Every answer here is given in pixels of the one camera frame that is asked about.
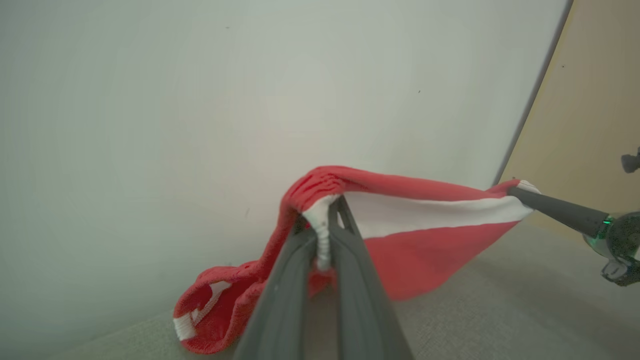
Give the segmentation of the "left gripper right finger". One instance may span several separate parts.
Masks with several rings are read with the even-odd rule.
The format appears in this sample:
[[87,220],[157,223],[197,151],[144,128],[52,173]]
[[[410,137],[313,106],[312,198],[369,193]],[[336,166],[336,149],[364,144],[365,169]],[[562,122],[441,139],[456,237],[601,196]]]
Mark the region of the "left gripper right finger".
[[340,360],[413,360],[409,342],[344,196],[329,208]]

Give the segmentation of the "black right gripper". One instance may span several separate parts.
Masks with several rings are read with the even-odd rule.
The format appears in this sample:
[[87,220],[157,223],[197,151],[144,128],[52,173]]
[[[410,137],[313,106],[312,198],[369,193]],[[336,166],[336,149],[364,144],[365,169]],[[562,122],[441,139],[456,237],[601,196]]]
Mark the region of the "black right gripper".
[[640,212],[608,214],[521,187],[510,187],[508,196],[517,198],[558,223],[582,235],[585,243],[607,259],[601,276],[619,287],[640,282]]

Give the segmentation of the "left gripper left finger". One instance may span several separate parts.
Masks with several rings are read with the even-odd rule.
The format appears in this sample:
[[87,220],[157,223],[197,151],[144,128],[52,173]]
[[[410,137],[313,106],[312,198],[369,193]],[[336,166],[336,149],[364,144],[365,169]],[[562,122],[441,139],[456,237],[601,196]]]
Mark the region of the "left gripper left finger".
[[316,257],[317,235],[297,219],[270,271],[235,360],[302,360],[309,298],[309,274]]

